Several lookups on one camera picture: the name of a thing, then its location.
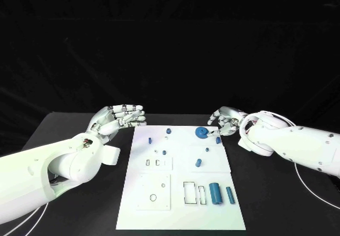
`black tabletop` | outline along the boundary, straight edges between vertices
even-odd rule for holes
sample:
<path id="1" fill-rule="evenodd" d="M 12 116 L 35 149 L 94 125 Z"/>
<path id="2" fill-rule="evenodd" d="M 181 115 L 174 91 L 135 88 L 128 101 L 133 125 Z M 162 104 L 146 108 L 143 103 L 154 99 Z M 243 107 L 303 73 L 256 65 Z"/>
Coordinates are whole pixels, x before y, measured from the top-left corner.
<path id="1" fill-rule="evenodd" d="M 50 144 L 84 131 L 93 114 L 50 113 L 24 149 Z M 148 125 L 205 125 L 208 115 L 145 115 Z M 239 134 L 221 137 L 243 215 L 244 231 L 115 230 L 123 189 L 132 128 L 122 129 L 107 143 L 120 148 L 116 166 L 100 166 L 93 179 L 48 203 L 30 236 L 273 236 L 340 235 L 340 210 L 322 203 L 302 186 L 293 164 L 276 154 L 256 155 L 237 146 Z M 325 174 L 298 166 L 300 178 L 315 194 L 340 206 L 340 193 Z M 9 234 L 22 236 L 43 207 Z M 0 225 L 0 235 L 27 217 Z"/>

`robotic hand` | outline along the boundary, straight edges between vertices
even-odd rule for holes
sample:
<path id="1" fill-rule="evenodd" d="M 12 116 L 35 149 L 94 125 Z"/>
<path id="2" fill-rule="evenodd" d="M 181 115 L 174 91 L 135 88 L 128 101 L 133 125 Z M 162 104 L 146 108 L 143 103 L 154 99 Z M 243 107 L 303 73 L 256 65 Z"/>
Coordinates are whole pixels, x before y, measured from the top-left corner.
<path id="1" fill-rule="evenodd" d="M 0 224 L 87 182 L 100 163 L 116 164 L 120 150 L 103 144 L 119 129 L 143 126 L 143 121 L 141 106 L 103 107 L 93 115 L 84 133 L 0 158 Z M 57 176 L 51 181 L 47 170 Z"/>
<path id="2" fill-rule="evenodd" d="M 231 107 L 220 107 L 207 124 L 217 117 L 220 129 L 207 136 L 231 135 L 239 130 L 239 146 L 256 154 L 272 152 L 302 166 L 340 177 L 340 134 L 295 124 L 280 115 L 260 111 L 246 114 Z"/>

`small blue object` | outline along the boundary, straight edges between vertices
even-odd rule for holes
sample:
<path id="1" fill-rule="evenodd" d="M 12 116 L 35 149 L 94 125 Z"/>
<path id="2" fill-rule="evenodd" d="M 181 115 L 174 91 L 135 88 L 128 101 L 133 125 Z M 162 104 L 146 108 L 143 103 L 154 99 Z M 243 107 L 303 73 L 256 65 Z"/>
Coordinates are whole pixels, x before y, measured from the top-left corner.
<path id="1" fill-rule="evenodd" d="M 234 204 L 230 187 L 226 187 L 226 192 L 227 192 L 228 202 L 230 202 L 230 204 Z"/>
<path id="2" fill-rule="evenodd" d="M 201 159 L 197 159 L 195 161 L 195 167 L 200 167 Z"/>
<path id="3" fill-rule="evenodd" d="M 207 138 L 207 133 L 208 133 L 208 130 L 204 127 L 198 127 L 194 131 L 194 134 L 200 139 Z"/>
<path id="4" fill-rule="evenodd" d="M 211 195 L 211 204 L 213 205 L 221 204 L 223 201 L 221 201 L 217 183 L 210 183 L 208 189 L 210 189 L 210 195 Z"/>

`rectangular slot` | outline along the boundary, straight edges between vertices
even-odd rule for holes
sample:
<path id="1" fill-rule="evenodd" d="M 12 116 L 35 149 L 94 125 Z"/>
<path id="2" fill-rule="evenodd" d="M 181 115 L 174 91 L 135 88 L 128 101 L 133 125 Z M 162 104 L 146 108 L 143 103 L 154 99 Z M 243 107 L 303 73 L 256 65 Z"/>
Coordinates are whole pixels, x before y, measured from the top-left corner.
<path id="1" fill-rule="evenodd" d="M 200 193 L 200 205 L 205 205 L 207 204 L 207 199 L 205 199 L 204 186 L 198 186 L 198 193 Z"/>
<path id="2" fill-rule="evenodd" d="M 184 203 L 197 204 L 194 182 L 182 182 L 182 188 L 184 188 Z"/>

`black background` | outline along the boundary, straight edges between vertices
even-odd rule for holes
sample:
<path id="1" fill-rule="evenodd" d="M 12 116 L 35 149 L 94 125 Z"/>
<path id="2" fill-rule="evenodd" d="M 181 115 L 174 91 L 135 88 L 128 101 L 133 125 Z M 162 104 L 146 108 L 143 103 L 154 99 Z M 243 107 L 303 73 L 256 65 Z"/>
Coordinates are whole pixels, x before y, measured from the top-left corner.
<path id="1" fill-rule="evenodd" d="M 340 2 L 0 2 L 0 154 L 50 112 L 269 110 L 340 132 Z"/>

